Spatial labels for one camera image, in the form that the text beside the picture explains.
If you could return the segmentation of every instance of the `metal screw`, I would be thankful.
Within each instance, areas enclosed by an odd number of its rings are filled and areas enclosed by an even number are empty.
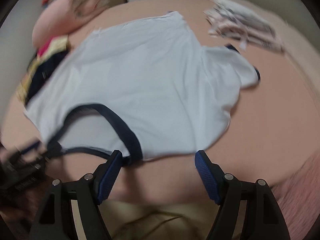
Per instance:
[[[52,185],[54,186],[57,186],[60,184],[60,180],[59,179],[55,179],[53,182],[52,182]]]
[[[89,179],[92,179],[93,178],[93,175],[91,173],[88,173],[84,176],[84,179],[85,180],[89,180]]]
[[[224,177],[225,177],[227,180],[232,180],[232,179],[233,179],[233,175],[230,174],[230,173],[224,174]]]
[[[264,186],[266,184],[266,182],[263,179],[259,179],[258,184],[261,186]]]

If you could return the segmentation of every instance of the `blue grip pad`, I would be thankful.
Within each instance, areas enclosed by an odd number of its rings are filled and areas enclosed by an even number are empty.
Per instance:
[[[209,195],[209,198],[213,200],[217,205],[221,203],[221,197],[219,195],[219,188],[216,179],[210,171],[209,166],[200,154],[200,151],[196,153],[195,165],[204,187]]]
[[[116,182],[116,178],[118,177],[121,166],[122,154],[121,152],[118,152],[110,167],[107,169],[106,173],[100,181],[97,195],[97,200],[99,204],[101,204],[102,201],[106,200],[109,197],[111,189],[114,183]]]

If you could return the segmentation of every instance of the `dark navy fabric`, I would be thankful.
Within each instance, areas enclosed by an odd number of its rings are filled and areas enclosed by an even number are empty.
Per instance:
[[[225,45],[225,47],[228,48],[228,49],[232,49],[232,50],[240,53],[240,52],[239,52],[234,46],[232,46],[231,44],[227,44],[227,45]]]
[[[130,156],[124,158],[124,165],[129,165],[142,159],[142,150],[136,135],[133,133],[132,130],[130,130],[128,125],[116,113],[114,113],[111,109],[102,104],[83,105],[73,109],[65,118],[63,127],[50,139],[48,147],[57,143],[75,120],[83,117],[84,115],[92,114],[91,110],[95,110],[96,112],[101,114],[110,123],[112,128],[119,136],[120,140],[128,149]],[[108,154],[105,151],[100,151],[98,149],[91,149],[86,147],[77,147],[69,149],[66,150],[64,154],[71,152],[85,152],[88,154],[97,155],[99,157],[104,156],[103,158],[107,158],[108,156]]]
[[[36,95],[47,80],[51,77],[52,73],[58,67],[60,62],[69,53],[68,50],[53,54],[48,60],[43,62],[36,70],[32,77],[32,82],[29,87],[28,95],[26,97],[25,105],[28,104],[30,99]]]

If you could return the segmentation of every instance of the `pile of clothes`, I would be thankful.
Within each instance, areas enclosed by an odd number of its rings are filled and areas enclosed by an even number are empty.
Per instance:
[[[258,44],[265,49],[284,51],[276,31],[254,11],[231,0],[211,0],[213,8],[204,11],[212,28],[209,35],[233,38],[241,41],[245,50],[247,43]]]
[[[27,74],[17,88],[17,97],[25,106],[51,77],[59,63],[69,53],[68,35],[50,38],[31,61]]]

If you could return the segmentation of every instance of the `yellow fabric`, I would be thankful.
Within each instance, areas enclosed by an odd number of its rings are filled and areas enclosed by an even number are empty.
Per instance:
[[[49,47],[45,51],[45,53],[39,57],[37,56],[31,63],[28,68],[27,74],[23,77],[20,84],[17,88],[17,98],[23,104],[25,104],[26,97],[28,95],[28,91],[32,82],[32,78],[36,73],[38,67],[47,61],[52,55],[65,51],[68,49],[68,35],[59,36],[53,38],[49,44]]]

